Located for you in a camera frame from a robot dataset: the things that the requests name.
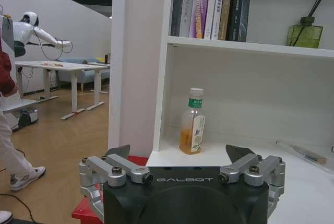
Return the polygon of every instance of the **green bottle cap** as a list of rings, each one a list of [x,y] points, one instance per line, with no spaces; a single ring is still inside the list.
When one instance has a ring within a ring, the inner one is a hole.
[[[311,26],[312,23],[314,22],[314,20],[315,20],[315,17],[309,17],[309,16],[302,17],[301,18],[301,24],[306,25],[306,26]]]

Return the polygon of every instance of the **red stool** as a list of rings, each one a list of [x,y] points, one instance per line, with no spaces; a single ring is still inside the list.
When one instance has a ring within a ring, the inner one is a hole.
[[[148,158],[129,156],[128,160],[137,165],[145,166]],[[81,224],[103,224],[93,211],[90,210],[88,200],[85,197],[72,212],[72,218],[79,219]]]

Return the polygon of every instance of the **white countertop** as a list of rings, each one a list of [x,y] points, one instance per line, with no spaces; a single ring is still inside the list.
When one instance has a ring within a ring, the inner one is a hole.
[[[52,70],[65,70],[65,71],[105,69],[105,67],[98,65],[87,65],[87,64],[59,62],[59,61],[15,61],[15,65],[23,67],[45,68]]]
[[[268,220],[269,224],[334,223],[334,174],[325,172],[275,144],[243,136],[212,134],[204,140],[203,150],[196,155],[186,155],[178,149],[177,129],[169,128],[165,139],[160,140],[159,152],[152,152],[147,166],[225,166],[231,164],[226,144],[248,147],[266,158],[282,157],[286,162],[285,193]]]

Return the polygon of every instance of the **white pants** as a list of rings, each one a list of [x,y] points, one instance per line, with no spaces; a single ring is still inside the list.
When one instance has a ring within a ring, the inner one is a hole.
[[[10,141],[12,131],[2,111],[0,111],[0,161],[9,174],[28,174],[32,166]]]

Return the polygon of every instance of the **book spine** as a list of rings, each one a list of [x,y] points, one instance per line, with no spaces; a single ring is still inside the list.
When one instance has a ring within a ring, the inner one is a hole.
[[[238,41],[242,0],[231,0],[227,40]]]
[[[211,39],[212,40],[217,40],[218,39],[220,15],[221,15],[221,10],[222,10],[222,2],[223,2],[223,0],[216,0],[216,3],[214,5],[212,34],[211,34]]]
[[[179,36],[180,34],[182,1],[183,0],[173,1],[171,36]]]
[[[189,37],[202,39],[207,14],[208,0],[193,0]]]
[[[216,0],[208,0],[207,18],[205,21],[204,39],[211,39],[214,4]]]
[[[193,9],[193,0],[182,1],[180,33],[179,33],[180,37],[189,37],[192,9]]]
[[[228,27],[228,22],[229,22],[230,5],[231,5],[231,0],[223,0],[223,7],[222,7],[221,16],[220,16],[220,24],[219,24],[219,34],[218,34],[219,40],[226,40],[227,27]]]
[[[238,41],[246,42],[248,28],[249,3],[251,0],[242,0],[241,17],[239,25]]]

